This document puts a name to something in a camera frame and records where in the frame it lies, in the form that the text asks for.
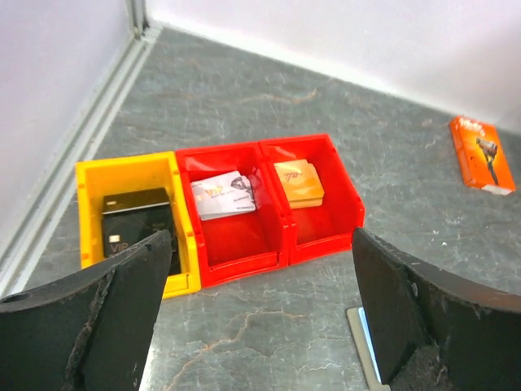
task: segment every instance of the white wall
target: white wall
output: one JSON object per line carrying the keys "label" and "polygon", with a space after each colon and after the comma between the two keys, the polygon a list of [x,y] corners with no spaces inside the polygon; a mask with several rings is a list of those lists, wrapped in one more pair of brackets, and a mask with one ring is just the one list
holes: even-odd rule
{"label": "white wall", "polygon": [[149,0],[152,19],[521,132],[518,0]]}
{"label": "white wall", "polygon": [[129,39],[125,0],[0,1],[0,233]]}

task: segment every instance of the plastic storage bin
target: plastic storage bin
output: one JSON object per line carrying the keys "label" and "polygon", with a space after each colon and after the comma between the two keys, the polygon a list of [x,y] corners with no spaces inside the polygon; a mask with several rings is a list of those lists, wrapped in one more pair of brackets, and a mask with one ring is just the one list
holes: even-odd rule
{"label": "plastic storage bin", "polygon": [[[260,141],[266,167],[278,194],[287,225],[295,227],[290,265],[351,248],[352,233],[363,226],[365,208],[329,135]],[[324,188],[322,206],[291,209],[274,163],[307,159],[314,164]]]}
{"label": "plastic storage bin", "polygon": [[171,200],[179,243],[181,274],[170,275],[167,278],[163,298],[201,289],[197,243],[173,152],[82,161],[77,163],[76,175],[82,268],[105,259],[101,232],[104,196],[164,187]]}
{"label": "plastic storage bin", "polygon": [[[176,151],[198,245],[203,287],[288,265],[287,230],[258,143]],[[252,184],[256,211],[201,221],[191,182],[238,170]]]}

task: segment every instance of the gray marble surface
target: gray marble surface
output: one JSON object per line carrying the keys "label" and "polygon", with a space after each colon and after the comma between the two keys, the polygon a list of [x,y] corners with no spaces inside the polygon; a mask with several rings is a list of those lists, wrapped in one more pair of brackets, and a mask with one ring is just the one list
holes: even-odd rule
{"label": "gray marble surface", "polygon": [[[162,32],[96,158],[327,132],[366,227],[458,275],[521,294],[521,193],[462,184],[449,114],[181,33]],[[521,138],[502,134],[521,178]],[[28,285],[80,267],[73,200]],[[351,253],[161,306],[141,390],[366,389],[347,308]]]}

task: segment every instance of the yellow plastic bin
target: yellow plastic bin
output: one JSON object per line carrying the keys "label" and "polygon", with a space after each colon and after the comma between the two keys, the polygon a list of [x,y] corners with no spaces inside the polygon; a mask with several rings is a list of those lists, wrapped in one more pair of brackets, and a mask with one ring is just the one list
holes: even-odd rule
{"label": "yellow plastic bin", "polygon": [[81,161],[76,164],[81,268],[105,259],[101,232],[104,196],[164,187],[169,194],[179,242],[181,274],[168,277],[163,298],[201,289],[197,244],[173,152]]}

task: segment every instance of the white card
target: white card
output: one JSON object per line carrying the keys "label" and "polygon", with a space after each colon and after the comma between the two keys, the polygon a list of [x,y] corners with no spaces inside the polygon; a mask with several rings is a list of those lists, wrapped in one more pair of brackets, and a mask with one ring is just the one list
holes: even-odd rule
{"label": "white card", "polygon": [[192,182],[201,220],[256,210],[252,185],[239,171]]}

